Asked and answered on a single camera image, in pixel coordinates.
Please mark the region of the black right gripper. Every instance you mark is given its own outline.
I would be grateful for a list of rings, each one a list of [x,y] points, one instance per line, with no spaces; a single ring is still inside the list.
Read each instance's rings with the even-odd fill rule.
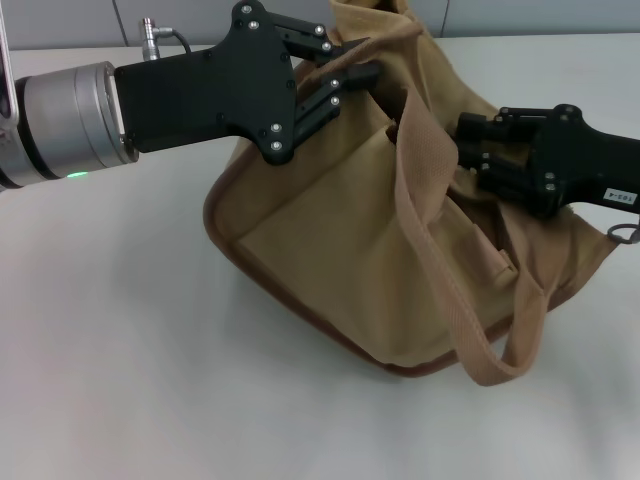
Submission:
[[[476,148],[487,142],[529,147],[533,178]],[[455,143],[458,164],[476,172],[479,188],[539,217],[573,203],[639,212],[639,141],[592,128],[576,106],[502,107],[493,117],[463,112]]]

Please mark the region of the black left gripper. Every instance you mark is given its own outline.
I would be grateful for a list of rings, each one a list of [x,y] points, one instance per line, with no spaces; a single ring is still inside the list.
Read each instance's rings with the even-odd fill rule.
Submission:
[[[116,69],[126,137],[150,153],[239,136],[265,161],[282,165],[340,115],[345,92],[372,89],[382,71],[370,61],[327,74],[296,107],[290,58],[322,66],[366,40],[338,45],[323,24],[268,13],[258,1],[239,2],[216,46]]]

